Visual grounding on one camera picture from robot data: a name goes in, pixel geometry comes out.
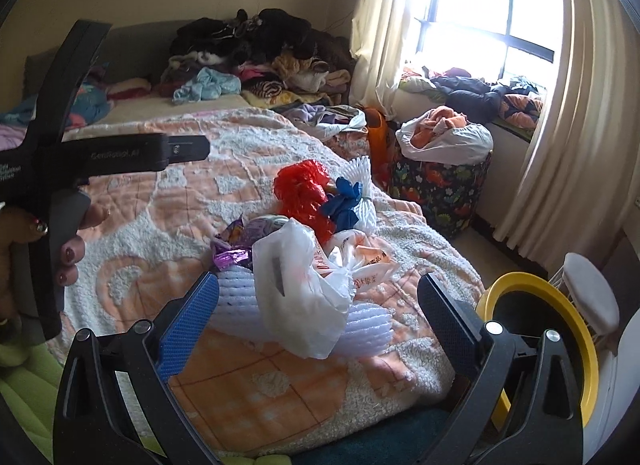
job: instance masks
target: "headboard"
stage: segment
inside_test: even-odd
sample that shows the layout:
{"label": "headboard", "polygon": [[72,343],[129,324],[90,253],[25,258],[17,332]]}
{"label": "headboard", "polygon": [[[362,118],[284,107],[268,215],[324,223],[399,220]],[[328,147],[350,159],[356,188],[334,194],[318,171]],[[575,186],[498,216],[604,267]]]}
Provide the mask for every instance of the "headboard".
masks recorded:
{"label": "headboard", "polygon": [[[167,20],[112,28],[102,43],[96,61],[96,64],[109,63],[106,82],[147,76],[152,83],[158,82],[167,66],[169,46],[175,38],[175,31],[188,22]],[[23,99],[40,91],[56,51],[57,47],[26,58]]]}

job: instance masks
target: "fleece blanket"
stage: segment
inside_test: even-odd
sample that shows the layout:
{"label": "fleece blanket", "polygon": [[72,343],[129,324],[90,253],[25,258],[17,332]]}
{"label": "fleece blanket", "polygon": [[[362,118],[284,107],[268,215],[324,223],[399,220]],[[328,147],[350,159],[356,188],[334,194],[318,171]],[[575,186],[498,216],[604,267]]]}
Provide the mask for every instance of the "fleece blanket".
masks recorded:
{"label": "fleece blanket", "polygon": [[[110,217],[82,232],[86,256],[78,283],[66,289],[64,331],[51,345],[63,360],[76,330],[103,335],[152,319],[181,297],[210,265],[209,239],[241,214],[277,210],[273,178],[283,166],[317,159],[335,177],[346,162],[273,111],[246,108],[184,114],[153,122],[93,125],[67,134],[86,138],[134,132],[205,134],[205,161],[164,172],[96,177],[86,191]],[[253,344],[206,329],[170,385],[209,446],[256,456],[295,453],[333,441],[404,411],[422,396],[444,398],[454,373],[416,299],[420,276],[435,272],[452,296],[475,304],[483,293],[473,267],[433,229],[416,204],[375,189],[373,241],[400,268],[358,301],[393,316],[394,335],[366,359],[300,359],[276,343]],[[138,430],[145,418],[126,381]]]}

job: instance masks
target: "window frame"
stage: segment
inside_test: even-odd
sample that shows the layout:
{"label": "window frame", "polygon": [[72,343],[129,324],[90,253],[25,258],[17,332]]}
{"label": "window frame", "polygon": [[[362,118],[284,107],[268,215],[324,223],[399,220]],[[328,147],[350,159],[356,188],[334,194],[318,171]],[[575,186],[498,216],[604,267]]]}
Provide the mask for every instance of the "window frame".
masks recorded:
{"label": "window frame", "polygon": [[[420,52],[424,48],[424,39],[426,37],[427,30],[431,26],[437,26],[438,23],[436,21],[436,15],[438,13],[438,0],[430,0],[428,8],[426,8],[425,15],[423,18],[416,18],[420,22],[420,34],[418,36],[418,44],[416,47],[416,52]],[[500,42],[503,42],[506,46],[504,51],[504,59],[502,60],[502,67],[500,68],[500,76],[498,78],[502,78],[504,76],[504,67],[507,61],[507,54],[509,48],[516,48],[517,50],[524,51],[531,55],[535,55],[543,60],[548,62],[554,61],[554,50],[541,46],[540,44],[536,44],[534,42],[530,42],[528,40],[521,39],[519,37],[511,35],[511,22],[513,20],[513,0],[509,0],[509,13],[507,16],[507,28],[505,33],[498,33],[494,31],[487,31],[480,28],[474,28],[473,26],[464,26],[461,24],[447,23],[448,26],[455,26],[456,28],[473,31],[476,33],[484,34],[485,36],[496,39]]]}

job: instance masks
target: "screw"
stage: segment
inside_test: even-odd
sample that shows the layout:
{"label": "screw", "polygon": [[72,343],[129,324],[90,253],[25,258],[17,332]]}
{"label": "screw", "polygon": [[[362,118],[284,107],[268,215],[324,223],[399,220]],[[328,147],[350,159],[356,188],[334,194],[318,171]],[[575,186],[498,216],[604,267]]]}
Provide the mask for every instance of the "screw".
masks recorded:
{"label": "screw", "polygon": [[560,334],[556,330],[547,330],[546,338],[551,342],[558,342],[560,340]]}
{"label": "screw", "polygon": [[151,323],[148,320],[138,321],[133,326],[133,331],[135,331],[138,335],[142,335],[143,333],[148,332],[150,329]]}
{"label": "screw", "polygon": [[494,320],[489,321],[487,324],[485,324],[484,328],[492,335],[499,335],[500,333],[502,333],[502,324]]}
{"label": "screw", "polygon": [[84,342],[91,336],[91,330],[87,328],[82,328],[78,333],[76,333],[76,340],[80,342]]}

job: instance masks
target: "curtain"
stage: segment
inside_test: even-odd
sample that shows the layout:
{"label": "curtain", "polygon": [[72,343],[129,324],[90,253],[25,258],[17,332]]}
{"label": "curtain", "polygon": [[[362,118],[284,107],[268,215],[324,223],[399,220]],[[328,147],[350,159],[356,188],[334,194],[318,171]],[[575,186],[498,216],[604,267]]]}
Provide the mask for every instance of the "curtain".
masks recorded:
{"label": "curtain", "polygon": [[556,87],[494,234],[551,272],[566,252],[600,263],[640,191],[640,36],[619,0],[564,0],[558,57]]}
{"label": "curtain", "polygon": [[412,0],[358,0],[351,28],[351,54],[358,60],[349,100],[389,115],[412,20]]}

